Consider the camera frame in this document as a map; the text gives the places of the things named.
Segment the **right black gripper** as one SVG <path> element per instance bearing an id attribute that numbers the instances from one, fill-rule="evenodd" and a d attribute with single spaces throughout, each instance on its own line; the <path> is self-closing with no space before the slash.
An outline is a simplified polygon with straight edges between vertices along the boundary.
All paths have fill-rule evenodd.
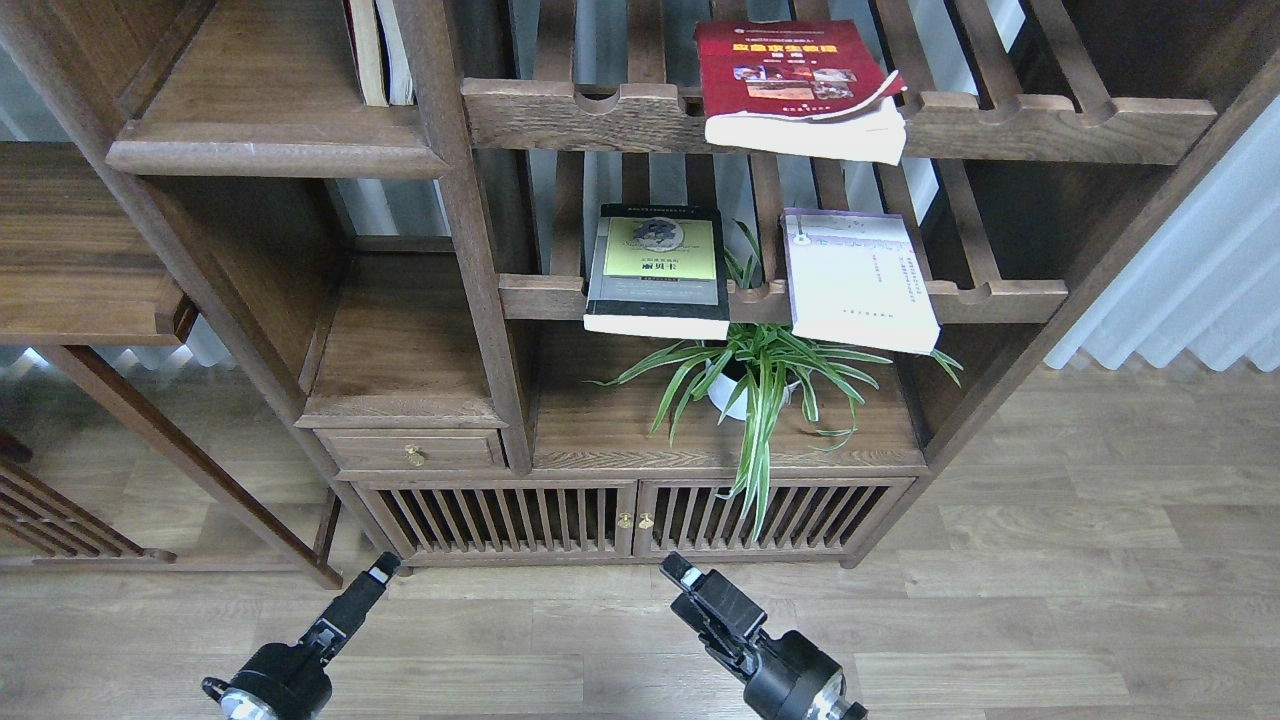
<path id="1" fill-rule="evenodd" d="M 845 697 L 844 670 L 803 633 L 773 639 L 764 610 L 719 571 L 700 571 L 678 552 L 660 564 L 681 594 L 673 614 L 694 629 L 707 652 L 744 683 L 745 703 L 763 719 L 865 719 Z"/>

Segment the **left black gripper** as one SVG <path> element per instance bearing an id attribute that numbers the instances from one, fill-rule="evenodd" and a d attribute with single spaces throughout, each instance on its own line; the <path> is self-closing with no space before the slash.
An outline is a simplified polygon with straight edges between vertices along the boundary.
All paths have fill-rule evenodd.
<path id="1" fill-rule="evenodd" d="M 227 719 L 315 719 L 332 698 L 325 666 L 361 628 L 402 559 L 384 552 L 317 618 L 296 644 L 262 646 L 232 678 L 202 679 L 202 692 Z"/>

